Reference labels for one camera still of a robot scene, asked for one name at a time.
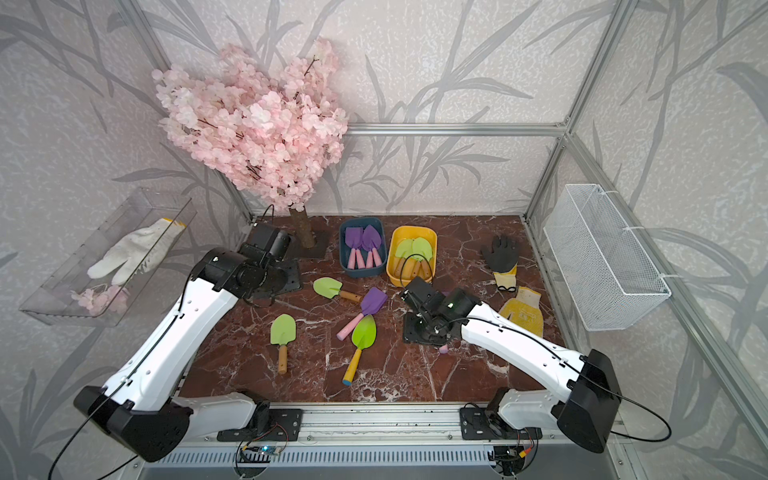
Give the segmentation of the green shovel yellow handle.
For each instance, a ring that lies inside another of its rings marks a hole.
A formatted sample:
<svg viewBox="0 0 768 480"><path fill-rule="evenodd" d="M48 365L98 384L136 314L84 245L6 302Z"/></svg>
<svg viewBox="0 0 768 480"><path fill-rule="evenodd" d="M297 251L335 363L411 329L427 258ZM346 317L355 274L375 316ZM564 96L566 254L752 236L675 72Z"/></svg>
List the green shovel yellow handle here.
<svg viewBox="0 0 768 480"><path fill-rule="evenodd" d="M355 345L356 351L343 377L342 383L344 385L350 386L352 384L358 369L362 352L373 345L376 339L376 334L376 322L372 315L366 315L363 317L355 327L354 331L352 332L352 343Z"/></svg>

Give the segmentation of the green shovel wooden handle front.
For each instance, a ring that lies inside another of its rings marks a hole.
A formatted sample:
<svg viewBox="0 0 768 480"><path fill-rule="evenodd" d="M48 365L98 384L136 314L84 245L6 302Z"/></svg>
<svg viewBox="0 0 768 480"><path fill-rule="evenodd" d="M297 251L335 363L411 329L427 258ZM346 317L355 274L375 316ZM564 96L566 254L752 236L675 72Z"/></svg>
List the green shovel wooden handle front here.
<svg viewBox="0 0 768 480"><path fill-rule="evenodd" d="M411 249L412 249L412 239L409 239L409 238L401 240L397 245L397 248L395 250L396 262L393 269L393 273L395 276L400 277L402 275L402 271L406 263L406 258L411 254Z"/></svg>

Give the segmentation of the purple pointed shovel pink handle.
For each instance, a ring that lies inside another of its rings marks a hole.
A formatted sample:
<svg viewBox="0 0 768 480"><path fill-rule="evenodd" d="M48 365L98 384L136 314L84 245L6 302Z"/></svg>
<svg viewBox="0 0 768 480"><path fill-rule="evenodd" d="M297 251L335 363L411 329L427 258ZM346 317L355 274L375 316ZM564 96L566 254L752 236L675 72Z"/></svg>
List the purple pointed shovel pink handle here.
<svg viewBox="0 0 768 480"><path fill-rule="evenodd" d="M374 246L374 249L372 250L373 258L374 258L374 267L378 267L382 265L381 256L379 254L379 247L382 244L382 239L379 231L373 225L368 225L368 226L371 226L372 228L371 234L372 234L372 243Z"/></svg>

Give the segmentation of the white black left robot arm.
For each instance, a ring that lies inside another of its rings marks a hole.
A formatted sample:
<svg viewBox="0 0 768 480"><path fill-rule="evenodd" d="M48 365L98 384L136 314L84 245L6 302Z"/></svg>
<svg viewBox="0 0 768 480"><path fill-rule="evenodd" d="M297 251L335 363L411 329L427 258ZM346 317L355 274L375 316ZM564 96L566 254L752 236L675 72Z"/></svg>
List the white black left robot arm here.
<svg viewBox="0 0 768 480"><path fill-rule="evenodd" d="M175 392L205 338L239 301L299 289L298 263L285 259L292 240L284 230L257 223L238 250L210 250L145 343L104 385L82 388L74 407L147 462L197 437L242 441L280 430L269 401L256 394L188 399Z"/></svg>

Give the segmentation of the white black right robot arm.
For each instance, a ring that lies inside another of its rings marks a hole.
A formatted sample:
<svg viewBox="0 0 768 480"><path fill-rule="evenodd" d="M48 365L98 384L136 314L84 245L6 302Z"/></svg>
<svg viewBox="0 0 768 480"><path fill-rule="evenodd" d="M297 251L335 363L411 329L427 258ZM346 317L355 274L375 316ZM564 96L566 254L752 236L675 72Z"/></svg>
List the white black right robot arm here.
<svg viewBox="0 0 768 480"><path fill-rule="evenodd" d="M605 354L593 349L584 355L549 342L460 288L444 295L417 278L400 297L410 308L404 316L405 342L443 346L461 339L542 386L503 392L489 404L491 416L514 430L557 428L587 451L605 451L621 403L618 379Z"/></svg>

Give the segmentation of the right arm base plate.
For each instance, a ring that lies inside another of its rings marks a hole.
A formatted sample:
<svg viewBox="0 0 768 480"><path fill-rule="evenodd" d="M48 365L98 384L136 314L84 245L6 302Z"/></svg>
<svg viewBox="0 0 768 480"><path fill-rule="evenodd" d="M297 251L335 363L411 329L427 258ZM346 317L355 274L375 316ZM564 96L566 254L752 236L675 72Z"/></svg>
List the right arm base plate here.
<svg viewBox="0 0 768 480"><path fill-rule="evenodd" d="M542 438L538 427L514 429L498 415L489 415L484 408L467 403L459 409L459 423L463 440L516 440L536 443Z"/></svg>

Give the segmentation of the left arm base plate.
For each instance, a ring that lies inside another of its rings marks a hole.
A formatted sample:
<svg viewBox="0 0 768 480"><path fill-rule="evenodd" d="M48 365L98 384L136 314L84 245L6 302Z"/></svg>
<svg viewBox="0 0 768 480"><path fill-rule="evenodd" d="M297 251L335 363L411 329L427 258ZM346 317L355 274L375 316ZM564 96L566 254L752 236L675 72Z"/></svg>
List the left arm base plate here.
<svg viewBox="0 0 768 480"><path fill-rule="evenodd" d="M216 440L218 442L295 442L299 437L302 419L301 409L257 411L244 428L220 431L217 433Z"/></svg>

